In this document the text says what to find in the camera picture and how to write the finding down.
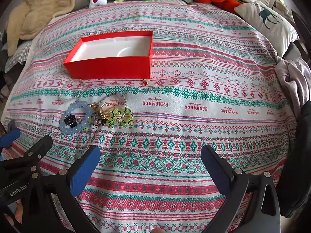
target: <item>patterned tablecloth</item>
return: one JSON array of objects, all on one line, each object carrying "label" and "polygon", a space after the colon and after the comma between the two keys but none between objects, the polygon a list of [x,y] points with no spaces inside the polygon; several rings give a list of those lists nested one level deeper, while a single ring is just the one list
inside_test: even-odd
[{"label": "patterned tablecloth", "polygon": [[[81,99],[121,92],[134,125],[62,134],[58,121],[70,102],[58,93],[70,81],[68,53],[81,37],[133,30],[154,32],[149,85],[88,80]],[[225,200],[200,160],[205,144],[231,166],[269,171],[277,183],[296,121],[274,73],[275,50],[237,16],[210,4],[111,3],[68,14],[37,40],[2,116],[21,129],[4,156],[21,156],[48,134],[54,144],[41,166],[53,174],[99,146],[100,163],[77,199],[102,232],[203,230]],[[82,85],[68,87],[72,95]]]}]

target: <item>deer print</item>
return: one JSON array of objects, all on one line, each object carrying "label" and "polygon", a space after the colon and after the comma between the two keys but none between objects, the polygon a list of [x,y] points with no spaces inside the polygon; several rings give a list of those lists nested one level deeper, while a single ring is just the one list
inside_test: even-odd
[{"label": "deer print", "polygon": [[254,3],[254,5],[257,6],[257,7],[263,8],[263,10],[259,12],[259,16],[263,19],[263,24],[265,25],[265,27],[266,27],[267,29],[270,30],[270,28],[266,25],[266,20],[268,20],[268,22],[277,24],[277,23],[275,23],[275,22],[270,21],[270,19],[268,18],[268,16],[271,15],[271,16],[279,23],[279,21],[276,19],[276,17],[277,17],[277,18],[279,18],[279,17],[276,16],[276,15],[273,15],[273,13],[272,13],[270,10],[268,10],[266,7],[264,7],[264,6],[262,6],[262,5],[258,4],[258,3]]}]

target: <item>red box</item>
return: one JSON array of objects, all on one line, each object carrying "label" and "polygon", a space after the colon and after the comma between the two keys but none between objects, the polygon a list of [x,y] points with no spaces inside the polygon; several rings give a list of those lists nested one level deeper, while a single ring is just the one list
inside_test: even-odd
[{"label": "red box", "polygon": [[[69,53],[64,66],[73,79],[150,79],[152,43],[152,31],[123,31],[84,37]],[[146,56],[135,56],[141,53]]]}]

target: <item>bolt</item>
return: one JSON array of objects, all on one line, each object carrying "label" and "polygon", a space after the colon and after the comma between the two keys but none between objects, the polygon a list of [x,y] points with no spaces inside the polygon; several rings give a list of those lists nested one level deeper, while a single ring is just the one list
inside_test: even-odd
[{"label": "bolt", "polygon": [[237,174],[242,174],[243,170],[241,168],[235,168],[234,172],[237,173]]},{"label": "bolt", "polygon": [[33,179],[37,178],[37,177],[38,177],[38,173],[37,173],[37,172],[33,173],[31,177],[32,177]]},{"label": "bolt", "polygon": [[60,175],[65,175],[67,173],[67,169],[61,169],[60,171],[59,171],[59,174]]},{"label": "bolt", "polygon": [[267,178],[271,177],[271,174],[269,172],[264,172],[263,175],[265,175]]}]

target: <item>beige blanket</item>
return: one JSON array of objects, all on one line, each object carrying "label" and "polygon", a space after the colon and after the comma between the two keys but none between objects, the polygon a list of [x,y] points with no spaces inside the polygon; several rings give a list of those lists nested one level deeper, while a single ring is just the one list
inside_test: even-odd
[{"label": "beige blanket", "polygon": [[7,54],[12,56],[18,39],[33,39],[48,22],[70,12],[75,0],[24,0],[10,13],[7,25]]}]

